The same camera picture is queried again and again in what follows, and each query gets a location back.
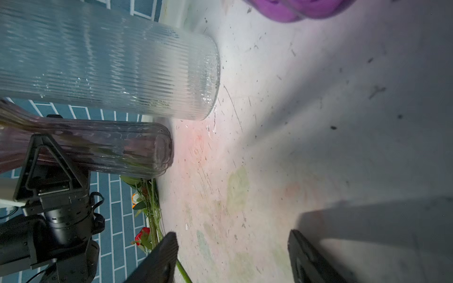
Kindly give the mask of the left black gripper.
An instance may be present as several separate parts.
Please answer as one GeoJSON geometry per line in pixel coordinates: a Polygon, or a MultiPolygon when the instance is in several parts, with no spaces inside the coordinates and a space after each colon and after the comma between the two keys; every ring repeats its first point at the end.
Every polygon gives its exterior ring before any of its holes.
{"type": "Polygon", "coordinates": [[[96,209],[105,198],[89,192],[88,177],[51,135],[31,136],[14,199],[40,201],[52,248],[71,248],[104,231],[105,218],[96,209]]]}

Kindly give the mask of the clear ribbed glass vase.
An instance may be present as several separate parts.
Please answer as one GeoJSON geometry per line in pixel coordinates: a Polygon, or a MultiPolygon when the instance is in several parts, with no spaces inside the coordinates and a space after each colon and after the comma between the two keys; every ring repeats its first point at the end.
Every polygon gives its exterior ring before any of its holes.
{"type": "Polygon", "coordinates": [[[208,36],[81,1],[1,2],[1,95],[184,120],[214,108],[208,36]]]}

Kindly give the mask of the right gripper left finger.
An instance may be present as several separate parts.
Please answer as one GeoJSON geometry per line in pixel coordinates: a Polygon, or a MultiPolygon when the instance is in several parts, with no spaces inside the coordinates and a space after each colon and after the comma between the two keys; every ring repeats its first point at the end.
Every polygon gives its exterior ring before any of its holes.
{"type": "Polygon", "coordinates": [[[167,233],[125,283],[173,283],[178,249],[176,233],[167,233]]]}

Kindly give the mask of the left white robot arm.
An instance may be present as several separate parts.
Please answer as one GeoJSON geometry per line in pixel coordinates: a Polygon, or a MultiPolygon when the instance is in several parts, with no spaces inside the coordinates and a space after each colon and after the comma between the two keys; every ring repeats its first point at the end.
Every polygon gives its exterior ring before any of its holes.
{"type": "Polygon", "coordinates": [[[43,283],[90,283],[105,229],[104,197],[48,134],[32,135],[13,198],[22,214],[1,224],[1,275],[42,268],[43,283]]]}

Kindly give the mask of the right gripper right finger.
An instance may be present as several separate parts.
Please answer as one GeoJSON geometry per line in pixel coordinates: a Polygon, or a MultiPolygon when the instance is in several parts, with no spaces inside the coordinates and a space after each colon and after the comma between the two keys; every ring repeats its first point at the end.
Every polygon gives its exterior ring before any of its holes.
{"type": "Polygon", "coordinates": [[[287,247],[295,283],[347,282],[300,231],[290,231],[287,247]]]}

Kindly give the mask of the dark purple ribbed vase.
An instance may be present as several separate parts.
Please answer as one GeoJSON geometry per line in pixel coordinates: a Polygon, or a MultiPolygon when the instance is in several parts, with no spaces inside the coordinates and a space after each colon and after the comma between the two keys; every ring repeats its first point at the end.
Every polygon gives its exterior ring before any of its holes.
{"type": "Polygon", "coordinates": [[[1,100],[1,172],[22,166],[33,134],[49,134],[91,171],[154,178],[172,163],[170,131],[160,123],[39,117],[1,100]]]}

